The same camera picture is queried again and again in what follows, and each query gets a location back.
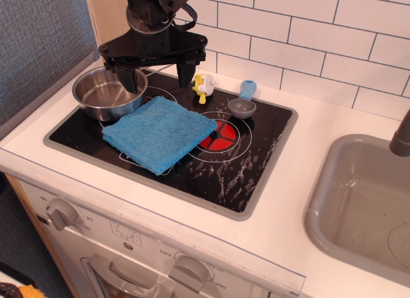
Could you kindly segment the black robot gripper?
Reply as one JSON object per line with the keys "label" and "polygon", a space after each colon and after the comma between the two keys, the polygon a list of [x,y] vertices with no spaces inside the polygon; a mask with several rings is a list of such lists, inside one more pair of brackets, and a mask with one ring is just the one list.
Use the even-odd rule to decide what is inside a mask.
{"label": "black robot gripper", "polygon": [[99,46],[104,64],[115,68],[117,78],[130,93],[138,91],[135,69],[157,65],[177,67],[180,88],[190,85],[196,66],[206,58],[208,39],[171,26],[153,35],[144,35],[130,29],[124,35]]}

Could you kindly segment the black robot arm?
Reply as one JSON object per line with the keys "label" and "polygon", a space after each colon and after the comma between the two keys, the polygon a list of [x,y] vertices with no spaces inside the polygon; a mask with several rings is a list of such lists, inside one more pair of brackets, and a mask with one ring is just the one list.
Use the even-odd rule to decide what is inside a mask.
{"label": "black robot arm", "polygon": [[137,91],[140,67],[176,65],[179,86],[187,87],[206,59],[208,40],[190,32],[197,22],[189,0],[127,0],[129,31],[99,46],[107,70],[130,93]]}

